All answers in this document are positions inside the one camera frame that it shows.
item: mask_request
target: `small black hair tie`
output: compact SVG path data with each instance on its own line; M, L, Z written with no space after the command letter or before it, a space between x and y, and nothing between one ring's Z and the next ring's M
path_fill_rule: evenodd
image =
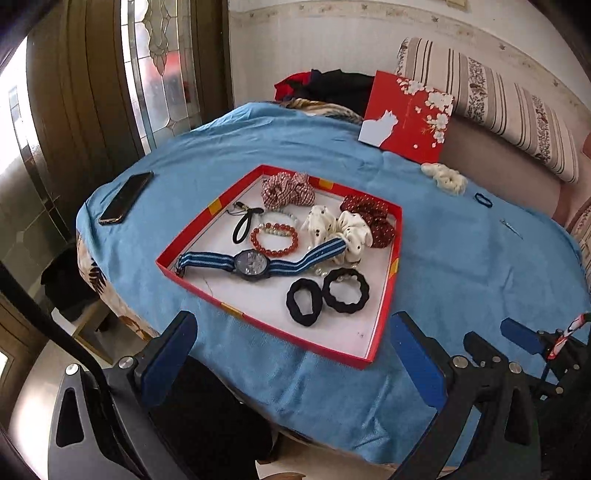
M338 301L335 296L330 292L330 284L334 282L337 278L343 277L345 275L349 275L351 277L357 278L357 281L360 285L361 290L361 298L357 303L345 303L342 301ZM354 268L337 268L336 270L332 270L327 276L324 278L324 285L322 285L322 296L324 297L324 301L326 304L335 309L339 313L355 313L360 311L365 304L369 300L369 285L365 280L365 277L355 270Z
M312 313L302 315L294 295L301 289L307 290L312 296ZM297 323L304 327L314 325L315 321L318 320L320 311L322 310L322 291L314 280L308 278L300 278L292 283L289 292L287 292L287 299L285 301L287 309L290 311L291 318Z

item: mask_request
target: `wooden door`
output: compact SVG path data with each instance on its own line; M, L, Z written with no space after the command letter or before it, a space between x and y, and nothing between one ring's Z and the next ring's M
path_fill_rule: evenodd
M0 423L6 430L22 384L46 341L0 294L0 352L8 357L0 375Z

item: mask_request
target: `blue blanket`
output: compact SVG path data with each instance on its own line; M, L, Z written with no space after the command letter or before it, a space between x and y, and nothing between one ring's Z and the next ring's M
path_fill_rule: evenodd
M419 165L357 142L358 134L359 127L335 119L266 103L242 106L99 188L80 210L77 228L119 295L156 330L181 309L193 312L199 335L191 354L268 418L368 461L398 463L434 410L421 401L387 331L371 366L349 368L228 315L165 278L154 263L201 210L257 165L306 171L403 207L392 312L406 310L451 355L463 353L463 336L474 330L539 375L541 358L505 340L499 324L512 317L553 330L591 310L577 245L549 218L472 183L464 196L442 192ZM99 226L125 180L147 170L155 178L125 222ZM476 192L494 207L476 202ZM459 463L468 442L466 435L449 464Z

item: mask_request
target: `wooden door frame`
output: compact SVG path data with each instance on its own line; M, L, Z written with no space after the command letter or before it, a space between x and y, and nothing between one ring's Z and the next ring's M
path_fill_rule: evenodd
M203 123L233 108L228 0L191 0L191 38Z
M0 375L0 423L8 429L14 405L41 350L47 343L28 320L0 294L0 330L4 344L0 345L8 363Z

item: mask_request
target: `pillow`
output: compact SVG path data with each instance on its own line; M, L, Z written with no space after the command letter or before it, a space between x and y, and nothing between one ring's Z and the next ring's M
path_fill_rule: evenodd
M407 38L396 74L451 93L465 116L539 160L561 180L579 177L573 136L539 97L482 63L424 38Z
M570 222L567 231L581 247L582 264L585 280L591 293L591 199L579 210L579 214Z

